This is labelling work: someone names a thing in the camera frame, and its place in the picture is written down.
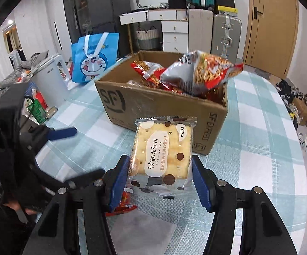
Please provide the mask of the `person's left hand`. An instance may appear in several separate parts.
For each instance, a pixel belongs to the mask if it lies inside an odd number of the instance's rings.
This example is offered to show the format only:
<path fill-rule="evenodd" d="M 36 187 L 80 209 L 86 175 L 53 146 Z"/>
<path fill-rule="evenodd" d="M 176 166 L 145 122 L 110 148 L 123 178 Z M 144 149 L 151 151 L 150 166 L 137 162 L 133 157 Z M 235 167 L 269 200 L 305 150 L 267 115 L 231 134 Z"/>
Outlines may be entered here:
<path fill-rule="evenodd" d="M 11 209 L 13 209 L 15 211 L 20 211 L 22 209 L 20 204 L 17 201 L 14 201 L 14 200 L 11 200 L 8 203 L 5 203 L 4 206 L 10 207 Z M 29 209 L 29 208 L 24 209 L 24 211 L 27 215 L 37 214 L 37 212 L 35 210 Z"/>

